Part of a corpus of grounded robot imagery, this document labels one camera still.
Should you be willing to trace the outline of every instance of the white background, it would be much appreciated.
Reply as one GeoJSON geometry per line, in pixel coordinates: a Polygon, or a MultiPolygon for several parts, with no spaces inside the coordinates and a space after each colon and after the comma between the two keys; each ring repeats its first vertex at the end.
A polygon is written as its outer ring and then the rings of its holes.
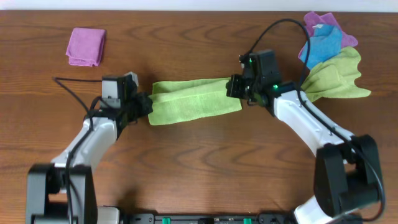
{"type": "Polygon", "coordinates": [[[0,9],[398,12],[398,0],[0,0],[0,9]]]}

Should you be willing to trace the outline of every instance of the brown tabletop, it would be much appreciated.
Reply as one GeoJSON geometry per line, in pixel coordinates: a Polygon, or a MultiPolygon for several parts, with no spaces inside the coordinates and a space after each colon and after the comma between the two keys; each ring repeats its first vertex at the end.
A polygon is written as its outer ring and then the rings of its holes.
{"type": "MultiPolygon", "coordinates": [[[[99,79],[139,75],[140,90],[161,80],[228,77],[272,22],[304,12],[0,11],[0,223],[22,223],[27,171],[60,154],[82,126],[83,108],[52,77],[99,79]],[[99,67],[68,64],[74,27],[106,29],[99,67]]],[[[332,120],[378,143],[387,195],[380,223],[398,213],[398,14],[336,13],[362,56],[358,99],[315,102],[332,120]]],[[[299,79],[299,27],[272,29],[257,49],[272,48],[284,80],[299,79]]],[[[68,83],[85,101],[100,84],[68,83]]],[[[291,210],[313,195],[315,157],[264,108],[126,128],[94,174],[98,205],[159,213],[243,213],[291,210]]],[[[377,207],[364,211],[373,215],[377,207]]]]}

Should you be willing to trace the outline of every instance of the folded towel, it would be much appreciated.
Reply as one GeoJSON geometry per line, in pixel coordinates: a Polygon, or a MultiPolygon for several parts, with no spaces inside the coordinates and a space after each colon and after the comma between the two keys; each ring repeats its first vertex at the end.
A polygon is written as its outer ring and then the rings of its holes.
{"type": "Polygon", "coordinates": [[[353,47],[345,47],[340,54],[315,66],[301,86],[311,102],[325,98],[359,98],[371,94],[358,88],[354,81],[361,76],[358,63],[361,56],[353,47]]]}
{"type": "MultiPolygon", "coordinates": [[[[331,12],[326,13],[325,15],[319,16],[315,12],[309,12],[304,16],[305,27],[307,28],[308,34],[310,37],[314,35],[314,27],[318,24],[328,24],[332,26],[337,26],[343,33],[343,38],[341,40],[341,48],[345,48],[347,46],[355,47],[358,45],[358,41],[355,39],[354,36],[346,34],[340,27],[339,23],[333,16],[331,12]]],[[[298,57],[301,57],[301,54],[306,48],[303,47],[298,54],[298,57]]]]}
{"type": "Polygon", "coordinates": [[[70,65],[98,66],[101,61],[105,30],[74,28],[67,48],[70,65]]]}
{"type": "Polygon", "coordinates": [[[154,112],[148,115],[149,123],[174,124],[241,110],[239,99],[226,96],[228,80],[216,78],[154,83],[153,95],[150,96],[154,112]]]}
{"type": "MultiPolygon", "coordinates": [[[[341,50],[341,38],[343,38],[343,34],[337,26],[319,24],[313,37],[310,37],[311,49],[307,67],[312,69],[318,63],[336,56],[341,50]]],[[[307,56],[307,44],[305,43],[305,50],[300,56],[303,62],[307,56]]]]}

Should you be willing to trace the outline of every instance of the purple cloth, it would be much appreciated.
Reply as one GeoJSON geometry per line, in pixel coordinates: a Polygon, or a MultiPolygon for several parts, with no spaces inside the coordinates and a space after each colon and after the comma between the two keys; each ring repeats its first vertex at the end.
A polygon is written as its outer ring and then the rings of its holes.
{"type": "Polygon", "coordinates": [[[98,66],[101,61],[105,30],[74,28],[67,48],[70,65],[98,66]]]}
{"type": "MultiPolygon", "coordinates": [[[[343,39],[341,40],[341,48],[345,48],[347,46],[355,47],[358,45],[358,41],[354,36],[346,34],[340,27],[339,23],[336,21],[335,17],[331,12],[326,13],[325,15],[319,16],[315,12],[309,12],[304,16],[305,28],[307,28],[308,34],[310,37],[314,34],[313,26],[318,24],[328,24],[332,26],[337,26],[343,33],[343,39]]],[[[301,49],[300,53],[298,53],[298,57],[301,57],[303,53],[304,47],[301,49]]]]}

